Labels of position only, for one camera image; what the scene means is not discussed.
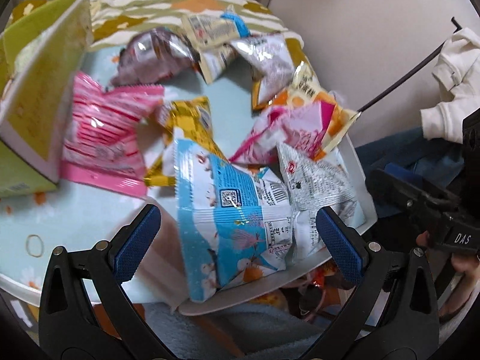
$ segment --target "pink striped snack package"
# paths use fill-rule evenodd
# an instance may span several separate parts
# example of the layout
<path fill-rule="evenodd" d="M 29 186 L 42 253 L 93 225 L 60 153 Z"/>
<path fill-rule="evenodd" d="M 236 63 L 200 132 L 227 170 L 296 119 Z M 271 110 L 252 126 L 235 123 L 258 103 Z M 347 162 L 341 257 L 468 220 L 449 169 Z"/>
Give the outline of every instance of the pink striped snack package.
<path fill-rule="evenodd" d="M 124 86 L 105 92 L 85 73 L 73 83 L 73 109 L 62 177 L 135 197 L 146 195 L 145 162 L 135 128 L 162 104 L 160 85 Z"/>
<path fill-rule="evenodd" d="M 237 164 L 266 165 L 277 159 L 277 143 L 286 143 L 309 158 L 321 151 L 335 104 L 318 101 L 303 107 L 272 105 L 258 116 L 247 138 L 230 158 Z"/>

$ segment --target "human hand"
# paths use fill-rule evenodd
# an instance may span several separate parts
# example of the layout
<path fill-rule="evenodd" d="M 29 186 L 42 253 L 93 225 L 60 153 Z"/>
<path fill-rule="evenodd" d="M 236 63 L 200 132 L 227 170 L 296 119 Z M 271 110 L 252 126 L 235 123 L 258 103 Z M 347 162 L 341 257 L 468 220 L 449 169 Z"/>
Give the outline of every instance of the human hand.
<path fill-rule="evenodd" d="M 417 244 L 419 246 L 428 246 L 428 231 L 420 234 L 417 237 Z M 452 254 L 451 258 L 453 268 L 465 274 L 460 283 L 450 295 L 445 304 L 438 311 L 439 316 L 453 314 L 459 310 L 466 302 L 475 288 L 478 279 L 480 278 L 480 261 L 477 256 L 464 256 L 462 254 Z"/>

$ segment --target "purple snack package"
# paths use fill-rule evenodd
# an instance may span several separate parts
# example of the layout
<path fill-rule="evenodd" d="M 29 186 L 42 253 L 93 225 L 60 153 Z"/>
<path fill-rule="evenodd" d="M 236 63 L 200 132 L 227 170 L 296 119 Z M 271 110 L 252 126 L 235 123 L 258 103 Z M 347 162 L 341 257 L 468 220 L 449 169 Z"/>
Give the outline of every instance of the purple snack package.
<path fill-rule="evenodd" d="M 191 68 L 194 58 L 183 40 L 158 27 L 133 37 L 120 53 L 113 86 L 154 84 Z"/>

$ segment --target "metal screw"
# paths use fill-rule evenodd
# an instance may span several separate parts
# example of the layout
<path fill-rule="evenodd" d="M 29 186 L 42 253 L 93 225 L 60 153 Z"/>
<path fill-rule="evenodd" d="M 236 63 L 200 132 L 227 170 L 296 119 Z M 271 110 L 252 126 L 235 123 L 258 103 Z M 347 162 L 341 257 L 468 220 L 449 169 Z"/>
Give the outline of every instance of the metal screw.
<path fill-rule="evenodd" d="M 99 241 L 97 242 L 97 244 L 95 244 L 95 249 L 97 249 L 98 251 L 104 251 L 108 246 L 108 241 Z"/>
<path fill-rule="evenodd" d="M 368 247 L 371 251 L 380 251 L 380 249 L 382 248 L 380 246 L 380 244 L 376 243 L 376 242 L 371 242 L 368 244 Z"/>
<path fill-rule="evenodd" d="M 58 256 L 59 254 L 62 254 L 63 252 L 63 246 L 57 246 L 54 250 L 53 250 L 53 254 L 55 256 Z"/>
<path fill-rule="evenodd" d="M 418 256 L 418 257 L 421 257 L 423 256 L 423 250 L 420 249 L 419 247 L 416 247 L 413 252 Z"/>

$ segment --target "beige wall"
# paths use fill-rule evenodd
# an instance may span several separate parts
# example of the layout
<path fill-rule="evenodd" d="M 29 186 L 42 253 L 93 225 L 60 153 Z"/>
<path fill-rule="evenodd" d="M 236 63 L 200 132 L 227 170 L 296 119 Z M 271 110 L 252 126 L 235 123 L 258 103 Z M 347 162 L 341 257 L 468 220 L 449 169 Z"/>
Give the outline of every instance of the beige wall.
<path fill-rule="evenodd" d="M 455 30 L 480 33 L 469 0 L 272 0 L 270 9 L 305 41 L 320 83 L 358 109 L 422 61 Z M 356 146 L 420 125 L 439 101 L 434 62 L 366 111 L 350 131 Z"/>

